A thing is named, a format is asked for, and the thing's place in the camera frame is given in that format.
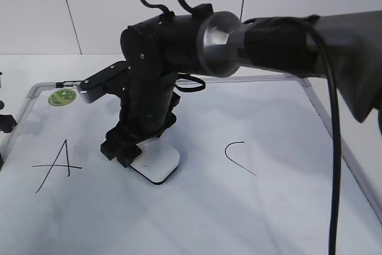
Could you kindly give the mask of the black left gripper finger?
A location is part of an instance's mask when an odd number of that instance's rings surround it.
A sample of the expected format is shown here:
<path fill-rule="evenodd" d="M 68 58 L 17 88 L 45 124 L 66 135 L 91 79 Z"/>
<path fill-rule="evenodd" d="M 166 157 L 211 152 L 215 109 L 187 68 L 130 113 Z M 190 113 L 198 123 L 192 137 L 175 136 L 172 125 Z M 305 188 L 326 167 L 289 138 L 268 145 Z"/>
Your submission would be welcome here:
<path fill-rule="evenodd" d="M 0 130 L 3 133 L 11 133 L 17 122 L 12 115 L 0 115 Z"/>

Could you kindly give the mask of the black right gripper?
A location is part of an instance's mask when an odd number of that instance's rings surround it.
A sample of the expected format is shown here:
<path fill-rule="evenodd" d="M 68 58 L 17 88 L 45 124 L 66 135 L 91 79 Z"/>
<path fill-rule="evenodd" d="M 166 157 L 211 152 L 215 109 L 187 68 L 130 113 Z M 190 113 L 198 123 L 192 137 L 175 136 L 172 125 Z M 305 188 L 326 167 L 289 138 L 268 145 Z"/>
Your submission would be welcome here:
<path fill-rule="evenodd" d="M 124 168 L 129 167 L 142 153 L 139 143 L 159 138 L 176 123 L 172 110 L 180 101 L 174 92 L 177 77 L 175 72 L 149 75 L 130 69 L 130 81 L 121 98 L 119 121 L 106 133 L 100 146 L 107 159 L 116 158 Z"/>

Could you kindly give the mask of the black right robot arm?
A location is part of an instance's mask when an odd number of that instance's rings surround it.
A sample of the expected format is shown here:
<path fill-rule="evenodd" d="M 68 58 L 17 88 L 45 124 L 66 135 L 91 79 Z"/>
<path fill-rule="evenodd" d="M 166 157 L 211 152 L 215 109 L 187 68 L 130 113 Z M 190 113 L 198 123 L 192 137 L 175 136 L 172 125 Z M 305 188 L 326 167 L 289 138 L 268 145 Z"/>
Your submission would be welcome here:
<path fill-rule="evenodd" d="M 138 144 L 159 137 L 176 117 L 178 79 L 205 88 L 203 76 L 226 78 L 240 67 L 325 78 L 355 120 L 381 109 L 381 12 L 266 17 L 240 21 L 210 7 L 187 16 L 164 14 L 126 28 L 123 70 L 106 82 L 121 100 L 117 125 L 101 152 L 129 166 Z"/>

